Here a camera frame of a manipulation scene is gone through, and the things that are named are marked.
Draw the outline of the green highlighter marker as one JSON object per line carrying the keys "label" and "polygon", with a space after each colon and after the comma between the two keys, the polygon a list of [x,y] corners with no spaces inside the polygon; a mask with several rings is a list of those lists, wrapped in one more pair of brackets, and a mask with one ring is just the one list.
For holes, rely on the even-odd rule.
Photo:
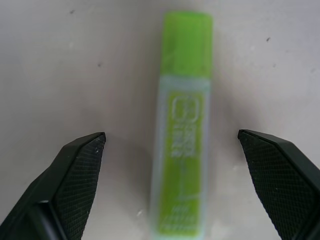
{"label": "green highlighter marker", "polygon": [[213,18],[163,20],[150,191],[151,240],[203,240],[209,156]]}

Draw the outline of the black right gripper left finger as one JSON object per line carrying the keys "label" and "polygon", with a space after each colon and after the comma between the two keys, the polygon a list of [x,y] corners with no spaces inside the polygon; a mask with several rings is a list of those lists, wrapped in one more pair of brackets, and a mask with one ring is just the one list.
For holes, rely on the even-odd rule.
{"label": "black right gripper left finger", "polygon": [[81,240],[95,199],[104,132],[64,145],[0,225],[0,240]]}

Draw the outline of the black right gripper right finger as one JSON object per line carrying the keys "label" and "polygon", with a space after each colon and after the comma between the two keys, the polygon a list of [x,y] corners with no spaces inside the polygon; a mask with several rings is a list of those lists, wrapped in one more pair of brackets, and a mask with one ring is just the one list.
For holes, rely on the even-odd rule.
{"label": "black right gripper right finger", "polygon": [[288,140],[248,129],[237,138],[281,240],[320,240],[320,169]]}

